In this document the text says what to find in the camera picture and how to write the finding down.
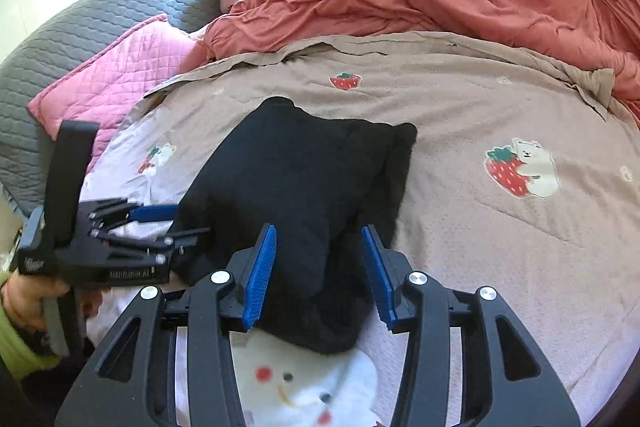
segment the white bear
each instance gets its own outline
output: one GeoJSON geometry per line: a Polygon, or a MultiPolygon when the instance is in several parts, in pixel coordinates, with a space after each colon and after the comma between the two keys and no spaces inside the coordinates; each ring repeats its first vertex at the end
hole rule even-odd
{"type": "Polygon", "coordinates": [[[358,349],[319,355],[260,330],[233,347],[248,427],[373,427],[378,377],[358,349]]]}
{"type": "Polygon", "coordinates": [[[537,142],[514,138],[513,146],[518,159],[524,164],[517,167],[516,172],[528,178],[526,184],[530,194],[539,198],[555,194],[560,184],[551,155],[537,142]]]}

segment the gray quilted cover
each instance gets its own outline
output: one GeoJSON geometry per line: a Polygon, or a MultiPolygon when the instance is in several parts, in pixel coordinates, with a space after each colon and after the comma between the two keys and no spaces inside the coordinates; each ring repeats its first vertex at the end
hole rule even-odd
{"type": "Polygon", "coordinates": [[[0,64],[0,183],[25,214],[44,199],[52,140],[26,106],[44,87],[137,22],[167,13],[193,32],[220,15],[219,0],[79,0],[27,37],[0,64]]]}

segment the quilted pink pillow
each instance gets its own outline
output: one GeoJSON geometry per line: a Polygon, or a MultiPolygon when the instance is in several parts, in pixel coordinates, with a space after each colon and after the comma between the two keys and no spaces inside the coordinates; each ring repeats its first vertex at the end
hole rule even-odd
{"type": "Polygon", "coordinates": [[[89,170],[134,103],[160,82],[205,62],[204,47],[166,19],[163,13],[136,24],[29,103],[53,139],[63,120],[100,124],[89,170]]]}

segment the yellow-green sleeve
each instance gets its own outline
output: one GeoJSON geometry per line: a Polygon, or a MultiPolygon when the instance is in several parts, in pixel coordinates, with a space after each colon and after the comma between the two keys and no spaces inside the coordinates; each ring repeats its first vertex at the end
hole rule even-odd
{"type": "MultiPolygon", "coordinates": [[[[8,277],[8,273],[0,271],[0,286],[8,277]]],[[[29,349],[14,330],[2,306],[0,306],[0,356],[15,380],[22,380],[40,369],[52,369],[60,362],[58,357],[39,357],[29,349]]]]}

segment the person's hand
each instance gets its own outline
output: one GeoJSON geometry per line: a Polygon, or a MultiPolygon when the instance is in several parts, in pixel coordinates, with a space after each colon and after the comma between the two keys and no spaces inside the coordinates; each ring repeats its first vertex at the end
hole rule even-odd
{"type": "MultiPolygon", "coordinates": [[[[27,331],[46,331],[42,316],[42,299],[58,298],[70,290],[62,279],[12,273],[2,287],[4,310],[11,322],[27,331]]],[[[102,292],[82,292],[81,306],[85,318],[94,317],[102,304],[102,292]]]]}

